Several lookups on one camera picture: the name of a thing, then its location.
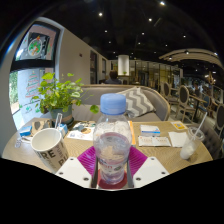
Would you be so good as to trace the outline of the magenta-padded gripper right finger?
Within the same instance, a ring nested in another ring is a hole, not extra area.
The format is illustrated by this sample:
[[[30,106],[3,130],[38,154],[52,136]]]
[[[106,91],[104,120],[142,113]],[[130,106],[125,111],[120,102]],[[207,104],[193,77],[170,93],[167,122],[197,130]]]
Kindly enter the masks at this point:
[[[127,162],[127,180],[129,188],[140,188],[157,181],[169,172],[156,157],[147,157],[135,147],[130,148]]]

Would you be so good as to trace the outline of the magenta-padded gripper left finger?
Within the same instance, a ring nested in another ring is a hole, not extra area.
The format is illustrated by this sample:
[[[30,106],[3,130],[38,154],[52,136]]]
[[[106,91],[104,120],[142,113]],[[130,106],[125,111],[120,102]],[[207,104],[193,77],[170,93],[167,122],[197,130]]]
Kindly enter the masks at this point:
[[[98,178],[98,161],[93,146],[78,157],[69,157],[57,171],[57,176],[84,188],[95,188]]]

